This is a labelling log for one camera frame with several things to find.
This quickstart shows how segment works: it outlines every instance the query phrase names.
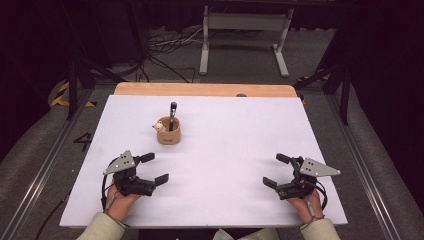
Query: pen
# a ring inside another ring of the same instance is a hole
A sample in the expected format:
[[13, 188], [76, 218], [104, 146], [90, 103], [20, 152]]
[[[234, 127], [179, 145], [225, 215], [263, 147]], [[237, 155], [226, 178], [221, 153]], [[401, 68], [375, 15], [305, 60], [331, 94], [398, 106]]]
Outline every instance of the pen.
[[171, 113], [170, 113], [170, 122], [169, 122], [169, 131], [172, 131], [174, 128], [174, 118], [175, 118], [175, 111], [177, 111], [177, 103], [172, 102], [171, 103]]

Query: sleeve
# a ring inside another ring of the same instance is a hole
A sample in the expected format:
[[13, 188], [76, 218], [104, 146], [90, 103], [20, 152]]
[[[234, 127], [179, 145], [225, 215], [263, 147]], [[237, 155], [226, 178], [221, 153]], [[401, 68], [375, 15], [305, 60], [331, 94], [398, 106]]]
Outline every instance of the sleeve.
[[77, 240], [102, 239], [119, 240], [124, 234], [124, 226], [105, 213], [97, 213], [90, 225]]
[[303, 225], [301, 233], [305, 240], [340, 240], [339, 235], [334, 228], [333, 222], [330, 219], [321, 219]]

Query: human hand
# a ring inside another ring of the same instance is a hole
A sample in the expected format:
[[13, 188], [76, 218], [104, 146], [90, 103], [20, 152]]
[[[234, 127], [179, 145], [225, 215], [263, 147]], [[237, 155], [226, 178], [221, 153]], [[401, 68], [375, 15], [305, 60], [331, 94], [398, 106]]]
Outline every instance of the human hand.
[[[300, 218], [305, 224], [324, 218], [324, 213], [322, 212], [319, 193], [316, 189], [314, 189], [314, 191], [312, 191], [312, 193], [309, 196], [305, 197], [304, 199], [289, 198], [287, 199], [287, 201], [296, 208]], [[314, 216], [312, 216], [309, 210], [308, 201], [312, 205], [312, 209], [314, 210]]]
[[119, 222], [123, 222], [133, 203], [140, 197], [141, 195], [136, 194], [124, 196], [118, 191], [115, 184], [112, 184], [107, 192], [107, 203], [113, 199], [112, 205], [108, 209], [108, 214]]

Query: wooden cup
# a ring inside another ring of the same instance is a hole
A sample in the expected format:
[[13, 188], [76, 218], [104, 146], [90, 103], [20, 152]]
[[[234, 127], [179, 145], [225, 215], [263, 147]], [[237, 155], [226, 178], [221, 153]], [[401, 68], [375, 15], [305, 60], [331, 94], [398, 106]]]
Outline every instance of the wooden cup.
[[169, 130], [170, 117], [163, 117], [158, 121], [162, 121], [163, 126], [165, 127], [165, 132], [157, 132], [158, 142], [163, 145], [174, 145], [180, 142], [181, 140], [181, 128], [180, 120], [174, 118], [174, 125], [172, 131]]

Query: gray floor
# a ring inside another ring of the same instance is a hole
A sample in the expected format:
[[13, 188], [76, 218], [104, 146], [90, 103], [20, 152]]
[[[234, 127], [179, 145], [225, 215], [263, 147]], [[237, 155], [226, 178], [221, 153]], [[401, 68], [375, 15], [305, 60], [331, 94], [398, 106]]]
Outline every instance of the gray floor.
[[[289, 78], [281, 78], [278, 72], [271, 51], [278, 34], [273, 32], [261, 32], [255, 37], [235, 32], [214, 35], [206, 76], [197, 72], [201, 54], [201, 44], [197, 42], [157, 57], [174, 68], [195, 68], [194, 82], [294, 84], [297, 78], [314, 72], [333, 34], [333, 30], [290, 31], [283, 49]], [[173, 72], [149, 61], [144, 69], [151, 82], [182, 81]], [[192, 77], [191, 70], [179, 72], [188, 79]], [[136, 76], [126, 78], [134, 80]], [[94, 90], [80, 90], [83, 101], [96, 101], [98, 105], [81, 108], [71, 121], [65, 121], [66, 107], [52, 107], [1, 163], [0, 233], [4, 239], [34, 239], [50, 211], [72, 189], [86, 154], [82, 151], [83, 144], [73, 141], [87, 132], [95, 133], [107, 97], [115, 87], [106, 83], [108, 81], [99, 81]], [[340, 237], [348, 240], [424, 239], [423, 215], [362, 112], [354, 89], [349, 100], [349, 126], [344, 126], [334, 111], [339, 94], [325, 96], [320, 91], [321, 85], [321, 82], [314, 83], [299, 94], [305, 96], [305, 110], [327, 164], [342, 171], [342, 175], [333, 178], [349, 222], [336, 226]], [[64, 137], [63, 142], [57, 142], [59, 136]], [[51, 172], [37, 175], [48, 165]], [[33, 189], [34, 181], [40, 183], [36, 185], [40, 188], [28, 191]], [[75, 239], [82, 232], [59, 227], [65, 206], [66, 203], [62, 204], [54, 213], [40, 239]], [[281, 239], [302, 239], [297, 228], [279, 229], [279, 234]], [[137, 236], [137, 230], [128, 230], [123, 239], [137, 239]]]

